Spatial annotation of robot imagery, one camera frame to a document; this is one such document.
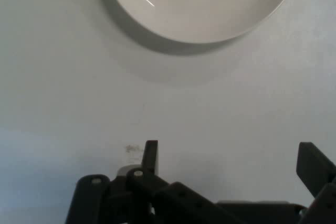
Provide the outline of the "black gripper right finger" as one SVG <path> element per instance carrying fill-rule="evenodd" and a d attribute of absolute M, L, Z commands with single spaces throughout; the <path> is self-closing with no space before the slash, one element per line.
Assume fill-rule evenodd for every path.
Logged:
<path fill-rule="evenodd" d="M 335 164 L 313 143 L 301 142 L 296 172 L 314 197 L 300 223 L 335 223 Z"/>

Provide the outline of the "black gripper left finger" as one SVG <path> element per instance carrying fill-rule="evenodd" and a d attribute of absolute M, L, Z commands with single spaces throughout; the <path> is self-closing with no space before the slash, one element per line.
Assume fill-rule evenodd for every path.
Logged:
<path fill-rule="evenodd" d="M 158 141 L 145 144 L 140 165 L 114 180 L 89 175 L 77 182 L 66 223 L 237 223 L 224 209 L 179 182 L 157 175 Z"/>

